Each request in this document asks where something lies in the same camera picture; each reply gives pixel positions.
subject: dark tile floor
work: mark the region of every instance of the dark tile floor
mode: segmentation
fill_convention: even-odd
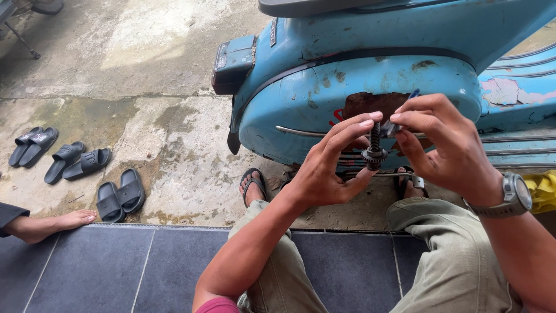
[[[0,311],[189,312],[196,280],[227,235],[93,224],[33,245],[0,239]],[[388,233],[294,231],[292,239],[330,313],[387,312],[427,251],[418,239]]]

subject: dry leaf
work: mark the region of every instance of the dry leaf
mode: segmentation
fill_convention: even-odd
[[[269,183],[270,190],[277,190],[282,184],[282,180],[276,176],[272,176],[267,182]]]

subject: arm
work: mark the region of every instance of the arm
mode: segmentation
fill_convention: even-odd
[[[369,184],[375,172],[365,168],[344,183],[336,176],[336,163],[342,150],[369,145],[363,135],[373,128],[373,119],[380,121],[382,113],[338,123],[311,148],[295,178],[208,264],[195,287],[193,313],[217,297],[237,300],[258,279],[282,235],[309,206],[345,203]]]
[[[444,95],[410,99],[391,120],[424,132],[436,146],[425,153],[409,131],[396,136],[417,175],[476,206],[503,202],[502,174],[490,164],[475,125]],[[556,239],[530,213],[480,220],[500,268],[527,307],[556,312]]]

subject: hand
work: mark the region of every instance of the hand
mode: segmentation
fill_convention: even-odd
[[[436,150],[425,153],[406,129],[396,135],[415,174],[457,192],[476,206],[503,202],[503,176],[488,160],[475,124],[463,117],[445,95],[409,99],[390,120],[425,133],[436,146]]]
[[[348,148],[369,145],[367,134],[383,118],[381,112],[364,113],[340,122],[314,145],[293,180],[284,187],[282,193],[307,208],[346,203],[361,192],[376,173],[367,168],[359,171],[355,178],[343,182],[336,175],[336,163],[340,153]]]

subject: scooter seat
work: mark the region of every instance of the scooter seat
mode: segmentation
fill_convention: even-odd
[[[319,13],[366,6],[384,0],[259,0],[259,11],[274,17],[306,17]]]

